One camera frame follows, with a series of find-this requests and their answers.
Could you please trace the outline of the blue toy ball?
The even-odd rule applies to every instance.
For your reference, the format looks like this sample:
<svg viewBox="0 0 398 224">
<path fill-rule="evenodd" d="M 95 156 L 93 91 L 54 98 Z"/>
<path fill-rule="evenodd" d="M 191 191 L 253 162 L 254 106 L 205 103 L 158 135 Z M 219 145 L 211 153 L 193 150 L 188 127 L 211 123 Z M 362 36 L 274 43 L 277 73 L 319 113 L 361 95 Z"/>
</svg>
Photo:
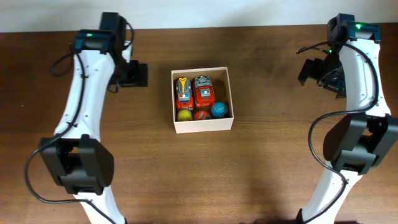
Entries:
<svg viewBox="0 0 398 224">
<path fill-rule="evenodd" d="M 211 107 L 211 113 L 216 119 L 227 118 L 229 114 L 228 105 L 224 102 L 216 102 Z"/>
</svg>

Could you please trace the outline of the red truck with yellow crane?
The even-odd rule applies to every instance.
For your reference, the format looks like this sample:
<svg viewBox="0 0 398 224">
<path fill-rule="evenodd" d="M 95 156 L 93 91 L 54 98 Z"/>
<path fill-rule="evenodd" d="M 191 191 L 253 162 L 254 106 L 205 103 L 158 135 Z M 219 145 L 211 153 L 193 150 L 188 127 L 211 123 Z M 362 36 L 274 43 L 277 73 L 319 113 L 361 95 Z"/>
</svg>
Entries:
<svg viewBox="0 0 398 224">
<path fill-rule="evenodd" d="M 178 110 L 193 110 L 194 102 L 191 82 L 186 77 L 178 78 L 176 85 L 176 107 Z"/>
</svg>

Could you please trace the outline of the red truck with grey top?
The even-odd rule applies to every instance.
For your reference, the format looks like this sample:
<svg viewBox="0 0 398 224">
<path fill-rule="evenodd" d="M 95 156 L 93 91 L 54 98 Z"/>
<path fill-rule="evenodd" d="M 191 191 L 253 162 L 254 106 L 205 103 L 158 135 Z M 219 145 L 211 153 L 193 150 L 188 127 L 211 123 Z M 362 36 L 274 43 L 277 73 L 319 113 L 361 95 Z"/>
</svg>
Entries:
<svg viewBox="0 0 398 224">
<path fill-rule="evenodd" d="M 195 77 L 193 80 L 195 106 L 204 108 L 215 104 L 215 92 L 210 76 Z"/>
</svg>

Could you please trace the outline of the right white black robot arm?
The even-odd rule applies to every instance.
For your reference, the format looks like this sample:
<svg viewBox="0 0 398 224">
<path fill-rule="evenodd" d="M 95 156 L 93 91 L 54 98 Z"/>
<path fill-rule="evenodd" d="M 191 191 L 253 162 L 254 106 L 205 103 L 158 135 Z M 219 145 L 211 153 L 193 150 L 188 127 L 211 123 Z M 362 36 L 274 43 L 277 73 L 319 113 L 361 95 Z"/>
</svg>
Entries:
<svg viewBox="0 0 398 224">
<path fill-rule="evenodd" d="M 327 24 L 326 57 L 308 59 L 302 67 L 300 84 L 308 78 L 316 80 L 318 86 L 346 98 L 346 109 L 324 114 L 311 124 L 310 152 L 325 169 L 296 223 L 334 223 L 354 184 L 378 166 L 397 141 L 397 118 L 392 117 L 382 91 L 380 43 L 378 25 L 339 13 Z M 312 148 L 313 130 L 332 116 L 342 119 L 327 132 L 320 158 Z"/>
</svg>

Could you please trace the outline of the yellow toy ball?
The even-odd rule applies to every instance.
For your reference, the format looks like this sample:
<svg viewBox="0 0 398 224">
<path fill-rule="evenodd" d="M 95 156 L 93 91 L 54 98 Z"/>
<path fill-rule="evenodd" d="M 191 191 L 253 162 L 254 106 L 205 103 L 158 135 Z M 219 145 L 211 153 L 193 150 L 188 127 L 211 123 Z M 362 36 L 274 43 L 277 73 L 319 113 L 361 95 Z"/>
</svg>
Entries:
<svg viewBox="0 0 398 224">
<path fill-rule="evenodd" d="M 177 121 L 182 122 L 182 121 L 193 121 L 193 115 L 192 112 L 188 109 L 183 109 L 180 110 L 177 113 Z"/>
</svg>

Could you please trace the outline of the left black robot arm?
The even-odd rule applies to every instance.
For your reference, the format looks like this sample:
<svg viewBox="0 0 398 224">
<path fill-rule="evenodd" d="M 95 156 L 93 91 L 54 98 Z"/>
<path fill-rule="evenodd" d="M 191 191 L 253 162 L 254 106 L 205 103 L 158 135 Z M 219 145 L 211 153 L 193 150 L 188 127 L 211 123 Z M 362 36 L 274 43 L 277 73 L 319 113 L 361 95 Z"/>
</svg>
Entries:
<svg viewBox="0 0 398 224">
<path fill-rule="evenodd" d="M 73 80 L 62 118 L 52 138 L 40 141 L 39 153 L 53 181 L 73 195 L 91 223 L 126 223 L 111 189 L 114 157 L 101 144 L 104 98 L 111 85 L 146 87 L 147 65 L 131 58 L 128 21 L 103 12 L 98 29 L 79 30 L 71 51 Z"/>
</svg>

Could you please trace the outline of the red toy ball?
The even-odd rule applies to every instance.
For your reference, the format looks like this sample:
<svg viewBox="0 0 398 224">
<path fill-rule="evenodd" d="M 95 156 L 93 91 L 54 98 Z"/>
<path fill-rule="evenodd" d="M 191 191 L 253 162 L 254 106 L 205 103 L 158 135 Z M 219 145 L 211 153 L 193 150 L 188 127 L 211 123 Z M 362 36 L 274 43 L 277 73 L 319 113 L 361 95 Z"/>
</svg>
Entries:
<svg viewBox="0 0 398 224">
<path fill-rule="evenodd" d="M 209 112 L 207 112 L 205 110 L 200 110 L 194 114 L 193 118 L 195 121 L 207 120 L 207 119 L 211 119 L 211 115 L 209 114 Z"/>
</svg>

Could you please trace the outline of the white cardboard box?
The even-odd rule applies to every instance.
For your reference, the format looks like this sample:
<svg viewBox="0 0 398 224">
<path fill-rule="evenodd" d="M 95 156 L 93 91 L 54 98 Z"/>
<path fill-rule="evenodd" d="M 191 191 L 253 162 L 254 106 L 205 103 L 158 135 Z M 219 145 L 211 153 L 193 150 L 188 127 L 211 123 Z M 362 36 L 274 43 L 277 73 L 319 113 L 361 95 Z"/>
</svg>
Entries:
<svg viewBox="0 0 398 224">
<path fill-rule="evenodd" d="M 177 121 L 177 107 L 175 105 L 175 82 L 180 77 L 187 77 L 193 80 L 199 76 L 210 76 L 214 84 L 216 101 L 225 102 L 228 105 L 228 117 L 220 119 L 208 119 L 199 121 Z M 229 73 L 227 67 L 214 68 L 195 68 L 187 70 L 171 71 L 171 88 L 172 88 L 172 109 L 173 123 L 177 134 L 180 133 L 197 133 L 206 131 L 224 131 L 230 130 L 234 121 L 233 101 L 231 96 L 231 86 L 229 82 Z"/>
</svg>

